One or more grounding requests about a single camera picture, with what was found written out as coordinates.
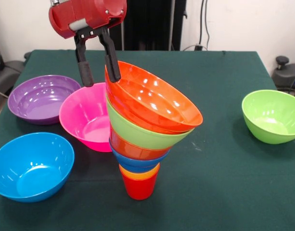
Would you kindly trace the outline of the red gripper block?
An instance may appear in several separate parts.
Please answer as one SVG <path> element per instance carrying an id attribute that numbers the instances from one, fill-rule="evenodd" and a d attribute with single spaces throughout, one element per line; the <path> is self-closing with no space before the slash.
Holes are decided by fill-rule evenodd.
<path id="1" fill-rule="evenodd" d="M 121 74 L 115 45 L 109 35 L 108 28 L 122 23 L 126 12 L 126 0 L 52 0 L 49 21 L 55 32 L 65 39 L 73 37 L 77 31 L 85 27 L 92 29 L 101 27 L 98 37 L 106 52 L 106 70 L 110 81 L 118 82 L 121 79 Z M 75 36 L 74 41 L 82 83 L 85 87 L 92 87 L 94 80 L 90 64 L 85 57 L 86 40 Z"/>

